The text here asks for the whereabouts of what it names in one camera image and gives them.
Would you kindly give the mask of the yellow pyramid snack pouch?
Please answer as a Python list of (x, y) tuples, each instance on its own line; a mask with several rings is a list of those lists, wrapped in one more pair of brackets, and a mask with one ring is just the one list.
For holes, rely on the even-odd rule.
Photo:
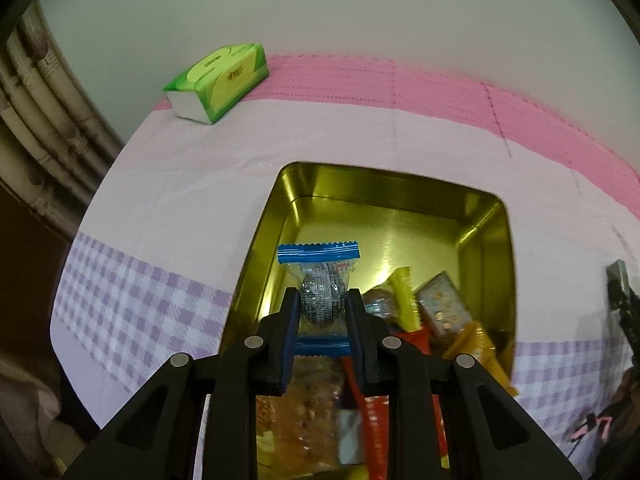
[(446, 360), (453, 360), (462, 353), (467, 353), (480, 362), (511, 396), (518, 395), (518, 389), (511, 384), (508, 374), (498, 361), (494, 343), (479, 322), (466, 324), (442, 357)]

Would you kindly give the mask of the red cake snack pack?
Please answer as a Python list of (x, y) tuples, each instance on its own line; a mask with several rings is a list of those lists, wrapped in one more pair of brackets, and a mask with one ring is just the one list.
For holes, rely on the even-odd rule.
[[(397, 337), (410, 342), (416, 348), (420, 349), (424, 354), (429, 356), (431, 352), (432, 331), (425, 324), (416, 332), (398, 332), (394, 333)], [(366, 398), (359, 392), (350, 356), (340, 358), (344, 367), (346, 384), (352, 392), (355, 399), (358, 413), (362, 418), (363, 431), (363, 461), (367, 465), (369, 479), (387, 479), (387, 462), (388, 462), (388, 396), (370, 396)], [(449, 470), (449, 455), (445, 436), (444, 422), (442, 421), (442, 410), (440, 409), (439, 397), (432, 396), (435, 422), (438, 434), (438, 446), (440, 454), (440, 462), (442, 468)]]

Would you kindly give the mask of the clear fried twist snack bag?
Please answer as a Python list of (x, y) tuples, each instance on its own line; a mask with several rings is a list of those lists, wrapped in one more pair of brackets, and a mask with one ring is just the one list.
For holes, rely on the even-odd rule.
[(337, 360), (298, 356), (285, 394), (256, 399), (259, 478), (293, 479), (340, 466), (338, 414), (343, 384)]

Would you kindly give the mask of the yellow-ended small candy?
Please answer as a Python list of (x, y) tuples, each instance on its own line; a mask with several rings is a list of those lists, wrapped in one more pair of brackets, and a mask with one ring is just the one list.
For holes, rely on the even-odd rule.
[(408, 266), (393, 270), (383, 283), (365, 292), (362, 300), (366, 311), (382, 318), (387, 326), (395, 326), (405, 333), (422, 330), (420, 310), (411, 288)]

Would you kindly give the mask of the blue-ended clear candy pack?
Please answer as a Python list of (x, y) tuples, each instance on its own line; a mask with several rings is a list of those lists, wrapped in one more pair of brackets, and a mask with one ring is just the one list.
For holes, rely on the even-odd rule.
[(360, 258), (358, 243), (281, 244), (277, 258), (300, 296), (296, 354), (349, 356), (345, 304), (350, 276)]

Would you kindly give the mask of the blue teal snack pack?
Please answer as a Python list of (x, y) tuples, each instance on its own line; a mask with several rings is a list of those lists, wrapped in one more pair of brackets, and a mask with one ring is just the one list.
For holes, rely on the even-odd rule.
[(338, 460), (342, 465), (366, 461), (362, 435), (362, 416), (358, 410), (338, 411)]

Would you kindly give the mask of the pink lilac checked tablecloth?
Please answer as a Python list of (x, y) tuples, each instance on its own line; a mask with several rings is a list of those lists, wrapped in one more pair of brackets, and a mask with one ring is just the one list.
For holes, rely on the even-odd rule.
[(81, 221), (51, 339), (94, 422), (172, 354), (214, 354), (275, 309), (293, 283), (279, 245), (354, 240), (354, 287), (449, 274), (522, 407), (590, 476), (599, 435), (568, 437), (630, 363), (605, 270), (639, 276), (638, 171), (493, 84), (365, 58), (269, 66), (215, 125), (153, 110)]

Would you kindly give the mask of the maroon gold toffee tin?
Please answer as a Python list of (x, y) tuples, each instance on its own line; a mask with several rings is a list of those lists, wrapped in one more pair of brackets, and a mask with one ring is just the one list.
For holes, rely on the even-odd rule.
[(539, 431), (513, 399), (515, 272), (495, 195), (397, 172), (281, 169), (214, 359), (202, 475), (258, 475), (256, 401), (294, 393), (306, 360), (342, 359), (383, 399), (391, 479), (523, 479)]

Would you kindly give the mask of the bamboo-pattern curtain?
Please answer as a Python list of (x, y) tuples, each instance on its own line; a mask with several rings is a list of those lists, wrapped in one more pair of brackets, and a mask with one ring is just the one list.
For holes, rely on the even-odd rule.
[(33, 1), (1, 44), (1, 187), (73, 238), (123, 147)]

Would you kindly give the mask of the green tissue pack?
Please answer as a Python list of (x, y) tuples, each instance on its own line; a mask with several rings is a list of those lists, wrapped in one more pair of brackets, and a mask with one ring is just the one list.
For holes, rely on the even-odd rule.
[(268, 76), (262, 44), (232, 44), (206, 55), (164, 92), (178, 117), (213, 125)]

